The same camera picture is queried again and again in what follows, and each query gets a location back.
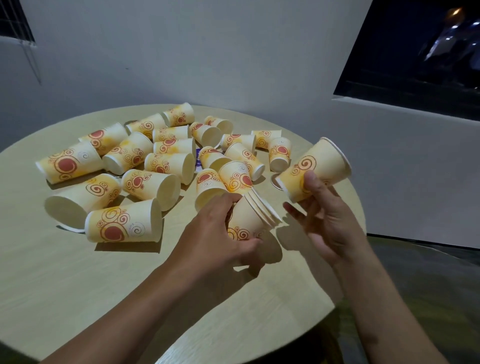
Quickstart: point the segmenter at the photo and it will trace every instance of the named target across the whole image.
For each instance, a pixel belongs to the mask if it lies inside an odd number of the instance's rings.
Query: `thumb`
[[[237,258],[253,253],[262,243],[261,239],[254,238],[249,240],[240,240],[237,242]]]
[[[303,185],[312,193],[320,206],[326,211],[332,211],[335,206],[335,196],[327,186],[325,186],[312,170],[308,170],[303,178]]]

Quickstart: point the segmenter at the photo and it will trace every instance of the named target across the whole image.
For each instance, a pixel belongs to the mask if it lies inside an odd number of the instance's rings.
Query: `white wall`
[[[42,85],[0,42],[0,146],[112,107],[237,110],[354,167],[368,231],[480,247],[480,123],[332,100],[371,0],[22,0]]]

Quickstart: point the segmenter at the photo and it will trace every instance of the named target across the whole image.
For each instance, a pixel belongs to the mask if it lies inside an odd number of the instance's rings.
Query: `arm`
[[[300,202],[307,215],[284,207],[332,266],[350,302],[370,363],[447,363],[403,302],[350,208],[313,172],[305,174],[312,197]]]
[[[216,196],[186,226],[164,264],[123,301],[42,364],[135,363],[170,308],[205,275],[253,252],[259,239],[229,238],[225,218],[238,194]]]

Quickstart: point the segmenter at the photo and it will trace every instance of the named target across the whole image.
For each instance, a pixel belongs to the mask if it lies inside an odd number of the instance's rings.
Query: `round table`
[[[94,130],[171,106],[130,106],[78,116],[0,153],[0,340],[5,344],[45,358],[116,305],[168,257],[196,214],[194,183],[182,186],[181,200],[164,213],[160,243],[93,244],[84,234],[57,227],[44,212],[45,198],[59,186],[49,186],[34,162]],[[281,129],[234,111],[193,109],[200,122],[208,115],[231,120],[235,133]],[[293,161],[311,146],[286,129],[282,136],[292,141]],[[268,166],[267,152],[258,151],[257,156]],[[272,174],[267,168],[255,188],[284,223],[264,234],[261,261],[237,264],[205,278],[176,305],[141,363],[243,363],[299,337],[342,298],[331,268],[282,208],[287,196],[270,183]],[[335,187],[365,230],[365,216],[350,181]],[[121,204],[125,203],[132,202],[125,198]]]

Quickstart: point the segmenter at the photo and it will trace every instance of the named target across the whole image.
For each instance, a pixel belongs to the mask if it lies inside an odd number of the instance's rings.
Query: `right hand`
[[[307,215],[288,202],[283,207],[300,223],[328,264],[335,266],[371,251],[355,215],[333,187],[327,188],[311,170],[305,173],[304,186],[312,193],[299,202]]]

